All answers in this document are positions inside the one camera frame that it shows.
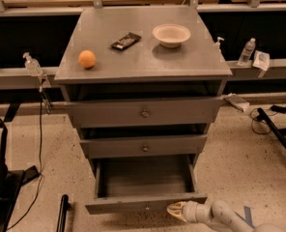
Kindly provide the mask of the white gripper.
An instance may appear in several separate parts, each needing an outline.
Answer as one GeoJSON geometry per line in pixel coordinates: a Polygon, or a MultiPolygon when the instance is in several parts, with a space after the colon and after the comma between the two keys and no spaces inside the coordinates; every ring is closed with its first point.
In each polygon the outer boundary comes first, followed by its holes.
{"type": "Polygon", "coordinates": [[[207,224],[212,219],[211,207],[194,201],[176,202],[170,204],[167,209],[169,215],[183,222],[207,224]]]}

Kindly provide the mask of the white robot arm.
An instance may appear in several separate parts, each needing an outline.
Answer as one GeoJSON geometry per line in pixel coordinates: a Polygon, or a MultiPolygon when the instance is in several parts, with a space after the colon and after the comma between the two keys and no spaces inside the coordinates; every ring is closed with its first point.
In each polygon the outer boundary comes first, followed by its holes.
{"type": "Polygon", "coordinates": [[[226,202],[220,200],[216,200],[212,205],[180,201],[170,204],[167,212],[184,222],[205,224],[215,232],[285,232],[271,223],[250,225],[226,202]]]}

